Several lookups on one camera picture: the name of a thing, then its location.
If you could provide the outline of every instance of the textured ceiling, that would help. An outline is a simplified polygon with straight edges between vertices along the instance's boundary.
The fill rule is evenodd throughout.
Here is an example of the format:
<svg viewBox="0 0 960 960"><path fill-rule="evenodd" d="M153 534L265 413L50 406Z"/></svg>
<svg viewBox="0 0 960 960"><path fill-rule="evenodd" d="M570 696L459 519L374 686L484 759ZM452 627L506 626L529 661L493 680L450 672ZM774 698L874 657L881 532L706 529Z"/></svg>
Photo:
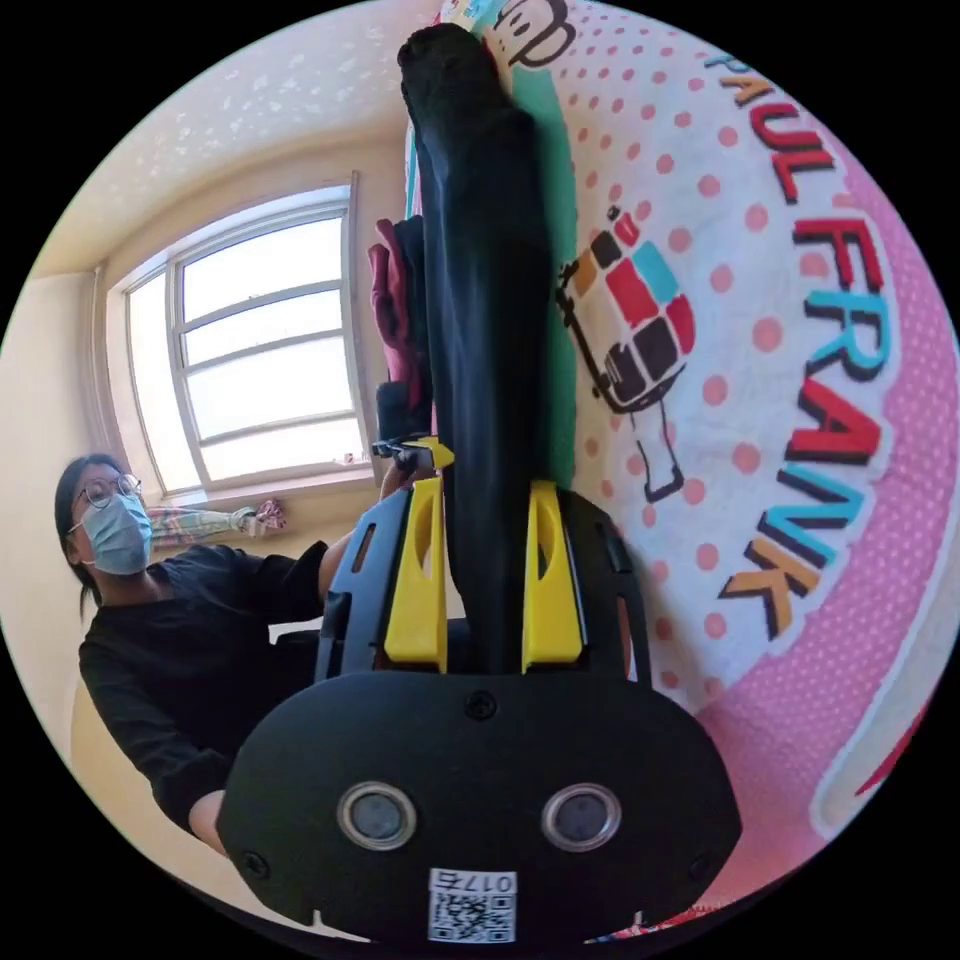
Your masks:
<svg viewBox="0 0 960 960"><path fill-rule="evenodd" d="M402 136L397 51L440 0L373 0L295 24L192 80L110 152L34 275L91 269L179 197L301 143Z"/></svg>

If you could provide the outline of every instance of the window frame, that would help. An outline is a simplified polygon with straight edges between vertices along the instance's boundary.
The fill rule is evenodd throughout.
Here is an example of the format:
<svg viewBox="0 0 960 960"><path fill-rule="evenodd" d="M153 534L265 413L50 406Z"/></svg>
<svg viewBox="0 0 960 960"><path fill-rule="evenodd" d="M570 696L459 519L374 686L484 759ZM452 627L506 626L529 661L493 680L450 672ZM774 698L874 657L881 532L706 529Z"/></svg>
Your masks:
<svg viewBox="0 0 960 960"><path fill-rule="evenodd" d="M124 334L126 340L127 363L129 365L134 402L136 407L137 421L146 446L146 452L150 459L150 465L156 474L160 485L161 497L164 501L170 501L182 497L193 497L206 495L211 499L211 495L229 495L232 492L248 487L263 487L273 483L288 486L291 481L320 479L321 482L338 482L355 480L357 478L358 467L367 468L371 471L373 477L376 477L375 467L367 462L360 461L352 464L339 463L309 463L295 467L285 467L277 470L256 471L253 473L231 476L223 480L213 480L210 478L206 464L203 460L204 447L212 446L215 443L222 443L227 440L240 439L247 436L255 436L260 433L268 433L284 428L306 426L315 423L332 422L344 419L356 419L360 431L360 439L365 451L369 450L369 426L368 426L368 405L365 403L364 382L365 371L362 360L362 346L360 343L360 331L356 329L354 317L355 311L355 286L353 283L353 241L356 236L356 177L351 180L340 183L330 183L327 188L347 189L346 198L337 198L330 200L312 200L301 204L292 209L286 209L281 212L264 213L259 216L253 215L250 219L234 226L221 230L213 235L206 235L203 239L194 243L189 243L176 249L165 261L153 269L150 269L137 276L136 280L129 283L122 289L123 309L124 309ZM256 205L248 209L250 214L255 214ZM340 278L339 280L326 281L322 283L307 284L299 287L286 288L281 291L264 294L253 300L239 301L222 307L210 314L198 317L194 320L184 322L183 320L183 271L191 263L196 262L211 254L218 253L221 250L228 249L238 243L247 240L253 240L260 236L288 228L300 226L306 223L315 223L321 220L340 218L341 220L341 256L340 256ZM177 410L180 416L180 423L184 431L187 446L193 458L194 466L199 478L199 484L190 487L168 488L164 483L163 474L158 465L154 454L153 440L148 432L143 411L140 404L140 389L135 375L135 365L133 359L133 345L131 337L131 317L130 317L130 295L140 289L147 283L155 280L159 276L164 276L164 288L166 297L165 306L165 325L167 334L168 362L170 372L173 378L174 395L177 401ZM319 293L328 290L339 290L340 292L340 327L335 330L319 331L317 333L305 334L297 337L288 337L282 340L272 341L268 344L260 344L245 350L225 354L223 357L217 357L212 360L203 361L197 364L187 364L184 356L182 337L190 330L198 329L218 320L226 319L242 313L246 310L258 306L266 306L270 303L280 302L284 299L293 299L297 296L303 296L310 293ZM283 346L294 346L301 343L311 343L331 337L342 337L344 352L346 355L347 382L350 389L350 400L352 410L337 411L333 414L318 414L305 417L291 418L287 420L272 421L266 424L258 424L247 427L242 430L234 430L229 433L217 434L213 437L200 438L197 429L196 419L190 402L187 390L187 377L197 370L220 366L232 360L238 360L243 357L256 356L269 350L275 350Z"/></svg>

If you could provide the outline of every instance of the eyeglasses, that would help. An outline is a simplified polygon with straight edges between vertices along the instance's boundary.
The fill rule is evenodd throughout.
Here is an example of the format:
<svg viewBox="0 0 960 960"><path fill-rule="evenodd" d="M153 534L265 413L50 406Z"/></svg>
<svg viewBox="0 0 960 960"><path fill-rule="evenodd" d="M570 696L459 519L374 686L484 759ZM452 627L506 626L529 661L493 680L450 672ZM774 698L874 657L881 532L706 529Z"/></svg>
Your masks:
<svg viewBox="0 0 960 960"><path fill-rule="evenodd" d="M77 495L77 500L85 497L91 506L102 510L110 502L114 492L123 497L136 496L142 486L143 484L129 473L122 474L115 480L88 480Z"/></svg>

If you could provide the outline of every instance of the qr code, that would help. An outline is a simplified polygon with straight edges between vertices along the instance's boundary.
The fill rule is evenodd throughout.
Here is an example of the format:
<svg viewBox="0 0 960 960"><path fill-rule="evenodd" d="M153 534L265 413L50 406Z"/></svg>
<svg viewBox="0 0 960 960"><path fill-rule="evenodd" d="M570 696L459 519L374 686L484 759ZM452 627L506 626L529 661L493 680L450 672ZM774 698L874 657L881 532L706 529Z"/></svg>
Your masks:
<svg viewBox="0 0 960 960"><path fill-rule="evenodd" d="M431 871L429 939L440 943L513 943L515 874Z"/></svg>

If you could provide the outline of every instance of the blue surgical mask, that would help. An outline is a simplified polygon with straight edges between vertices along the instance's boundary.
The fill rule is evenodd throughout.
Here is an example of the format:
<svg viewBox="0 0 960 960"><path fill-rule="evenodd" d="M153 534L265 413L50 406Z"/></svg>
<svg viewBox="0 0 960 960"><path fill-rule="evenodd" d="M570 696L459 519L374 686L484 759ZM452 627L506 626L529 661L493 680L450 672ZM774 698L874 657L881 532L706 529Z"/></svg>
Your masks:
<svg viewBox="0 0 960 960"><path fill-rule="evenodd" d="M139 497L116 493L102 509L91 505L80 526L90 539L93 566L98 570L131 576L147 569L153 526Z"/></svg>

